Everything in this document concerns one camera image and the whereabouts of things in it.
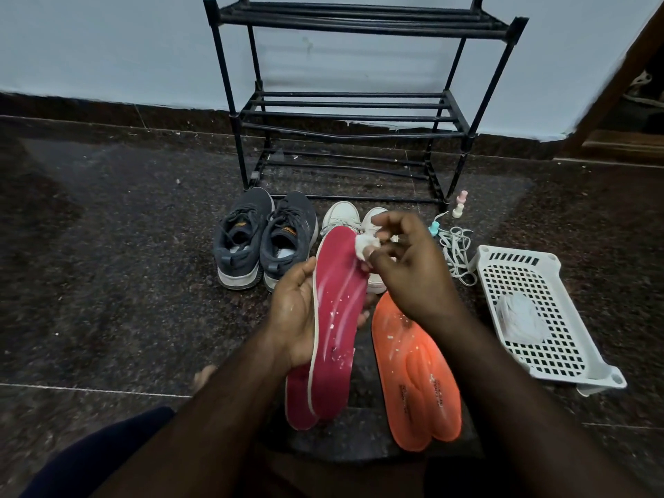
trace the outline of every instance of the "white shoelace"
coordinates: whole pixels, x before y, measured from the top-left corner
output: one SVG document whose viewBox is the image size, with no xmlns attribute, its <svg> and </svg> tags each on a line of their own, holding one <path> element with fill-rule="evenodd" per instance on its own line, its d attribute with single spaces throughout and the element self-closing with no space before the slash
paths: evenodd
<svg viewBox="0 0 664 498">
<path fill-rule="evenodd" d="M 435 217 L 434 221 L 445 213 Z M 452 277 L 459 279 L 467 287 L 477 284 L 476 274 L 468 270 L 468 257 L 466 254 L 470 248 L 470 237 L 466 234 L 472 232 L 470 229 L 463 229 L 456 226 L 450 228 L 450 230 L 445 230 L 441 227 L 438 228 L 438 237 L 440 238 L 438 242 L 443 247 L 443 254 L 450 268 L 450 274 Z"/>
<path fill-rule="evenodd" d="M 357 222 L 356 220 L 353 220 L 352 218 L 332 218 L 328 225 L 323 227 L 321 229 L 321 236 L 324 236 L 328 232 L 330 232 L 334 227 L 337 227 L 339 225 L 345 225 L 346 227 L 350 227 L 353 229 L 357 234 L 362 234 L 365 230 L 364 226 L 361 224 L 361 222 Z"/>
</svg>

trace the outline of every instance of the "white wall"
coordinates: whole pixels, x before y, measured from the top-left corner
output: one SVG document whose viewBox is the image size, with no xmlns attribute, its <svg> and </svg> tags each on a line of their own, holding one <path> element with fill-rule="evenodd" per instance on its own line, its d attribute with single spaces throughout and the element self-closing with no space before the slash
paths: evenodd
<svg viewBox="0 0 664 498">
<path fill-rule="evenodd" d="M 223 6 L 236 0 L 218 1 Z M 505 22 L 531 19 L 480 132 L 542 140 L 570 133 L 661 2 L 484 0 L 484 8 Z M 227 108 L 201 0 L 2 0 L 0 7 L 1 91 Z M 246 35 L 245 28 L 222 27 L 237 106 L 253 91 Z M 268 28 L 257 28 L 256 40 L 264 82 L 272 90 L 439 91 L 457 46 L 455 40 Z M 466 45 L 452 91 L 469 119 L 502 48 L 499 41 Z"/>
</svg>

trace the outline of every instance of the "rack shelf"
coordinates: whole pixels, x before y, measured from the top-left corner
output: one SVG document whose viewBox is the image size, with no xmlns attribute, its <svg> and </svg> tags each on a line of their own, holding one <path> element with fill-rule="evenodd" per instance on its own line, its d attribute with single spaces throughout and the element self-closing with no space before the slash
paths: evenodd
<svg viewBox="0 0 664 498">
<path fill-rule="evenodd" d="M 262 170 L 267 165 L 288 166 L 301 168 L 316 168 L 320 170 L 351 170 L 391 175 L 403 178 L 425 180 L 429 183 L 434 195 L 432 199 L 403 199 L 395 196 L 330 196 L 309 195 L 311 199 L 331 200 L 370 200 L 390 202 L 431 202 L 441 210 L 447 207 L 448 200 L 454 191 L 461 175 L 463 166 L 473 141 L 477 136 L 477 127 L 491 99 L 496 84 L 507 64 L 512 49 L 519 41 L 520 35 L 528 21 L 524 17 L 516 17 L 511 24 L 496 19 L 482 10 L 482 0 L 473 0 L 469 9 L 457 8 L 422 8 L 422 7 L 383 7 L 369 5 L 342 5 L 317 4 L 294 2 L 250 2 L 239 0 L 228 7 L 220 8 L 216 0 L 203 0 L 208 23 L 212 29 L 214 46 L 219 59 L 219 67 L 224 81 L 224 88 L 228 99 L 230 120 L 235 136 L 238 151 L 238 162 L 245 190 L 252 188 L 260 182 Z M 252 50 L 253 68 L 256 73 L 256 89 L 247 104 L 239 111 L 235 108 L 233 94 L 228 78 L 228 69 L 224 58 L 219 26 L 222 24 L 238 24 L 247 26 L 249 42 Z M 359 34 L 383 34 L 403 36 L 428 36 L 438 38 L 459 38 L 459 46 L 452 63 L 452 69 L 442 92 L 412 93 L 412 92 L 307 92 L 307 91 L 265 91 L 260 76 L 256 42 L 253 37 L 253 27 L 286 28 L 293 30 L 314 30 L 328 32 L 347 32 Z M 506 43 L 505 50 L 496 67 L 494 76 L 489 83 L 487 91 L 478 108 L 477 114 L 471 124 L 463 116 L 459 105 L 454 99 L 450 86 L 456 68 L 459 64 L 461 52 L 469 38 L 485 40 L 502 40 Z M 339 98 L 356 99 L 353 101 L 339 101 Z M 390 99 L 390 101 L 376 101 L 377 98 Z M 332 110 L 329 113 L 310 113 L 309 111 L 284 111 L 298 108 L 322 108 Z M 394 115 L 367 115 L 364 113 L 349 113 L 353 109 L 381 109 L 392 110 Z M 418 115 L 399 115 L 399 110 L 423 111 Z M 384 134 L 350 134 L 335 135 L 304 129 L 293 129 L 280 126 L 280 119 L 293 117 L 309 117 L 314 119 L 333 119 L 350 122 L 414 122 L 432 123 L 430 132 L 389 132 Z M 443 123 L 449 129 L 438 129 Z M 258 159 L 255 169 L 250 177 L 246 174 L 245 156 L 242 149 L 242 130 L 256 130 L 265 133 L 264 149 Z M 392 171 L 363 167 L 358 165 L 336 164 L 308 164 L 289 163 L 270 160 L 271 154 L 276 150 L 272 146 L 273 134 L 295 135 L 306 139 L 318 141 L 358 141 L 373 139 L 426 139 L 427 148 L 424 160 L 398 161 L 380 157 L 349 157 L 343 155 L 330 155 L 307 150 L 285 150 L 285 155 L 303 155 L 305 157 L 325 157 L 328 159 L 359 160 L 367 163 L 397 164 L 409 169 L 408 172 Z M 436 173 L 430 162 L 432 144 L 435 139 L 459 138 L 461 139 L 460 158 L 452 181 L 446 193 L 443 193 Z M 413 174 L 413 169 L 422 170 L 421 175 Z"/>
</svg>

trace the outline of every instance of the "wooden door frame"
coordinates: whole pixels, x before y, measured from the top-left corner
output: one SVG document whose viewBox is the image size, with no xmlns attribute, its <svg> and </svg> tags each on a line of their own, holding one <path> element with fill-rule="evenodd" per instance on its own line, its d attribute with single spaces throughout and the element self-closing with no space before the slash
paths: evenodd
<svg viewBox="0 0 664 498">
<path fill-rule="evenodd" d="M 590 136 L 590 133 L 600 124 L 611 108 L 617 104 L 631 81 L 643 71 L 648 60 L 664 44 L 664 30 L 662 28 L 664 28 L 664 3 L 655 11 L 641 34 L 631 45 L 625 55 L 623 64 L 611 78 L 593 106 L 588 109 L 588 112 L 577 124 L 574 133 L 565 141 L 562 148 L 564 156 L 573 157 L 580 151 L 583 142 Z"/>
</svg>

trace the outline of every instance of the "dark granite floor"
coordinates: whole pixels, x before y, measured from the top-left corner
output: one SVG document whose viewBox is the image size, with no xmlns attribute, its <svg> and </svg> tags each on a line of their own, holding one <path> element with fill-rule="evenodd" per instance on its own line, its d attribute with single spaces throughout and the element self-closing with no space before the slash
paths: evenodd
<svg viewBox="0 0 664 498">
<path fill-rule="evenodd" d="M 260 144 L 246 141 L 255 160 Z M 214 276 L 212 226 L 241 188 L 228 136 L 4 118 L 0 158 L 0 381 L 3 440 L 9 441 L 0 450 L 9 462 L 0 486 L 15 495 L 49 455 L 76 438 L 154 405 L 183 401 L 20 385 L 187 395 L 197 370 L 221 362 L 257 326 L 269 294 L 260 285 L 228 292 Z M 436 155 L 434 164 L 444 183 L 455 158 Z M 657 168 L 472 157 L 459 184 L 469 201 L 454 224 L 475 230 L 475 246 L 552 251 L 560 258 L 589 332 L 628 387 L 589 398 L 570 386 L 546 387 L 664 496 L 663 183 Z M 343 172 L 314 178 L 310 170 L 290 168 L 269 168 L 264 185 L 274 192 L 428 196 L 422 182 Z M 330 203 L 315 205 L 322 218 Z M 363 214 L 375 205 L 358 208 Z M 436 215 L 428 204 L 400 207 L 429 222 Z M 481 290 L 461 287 L 461 294 L 490 324 Z M 342 416 L 295 434 L 281 412 L 277 405 L 264 433 L 275 446 L 332 461 L 400 454 L 366 332 L 358 334 Z M 432 451 L 477 453 L 471 423 L 458 443 Z"/>
</svg>

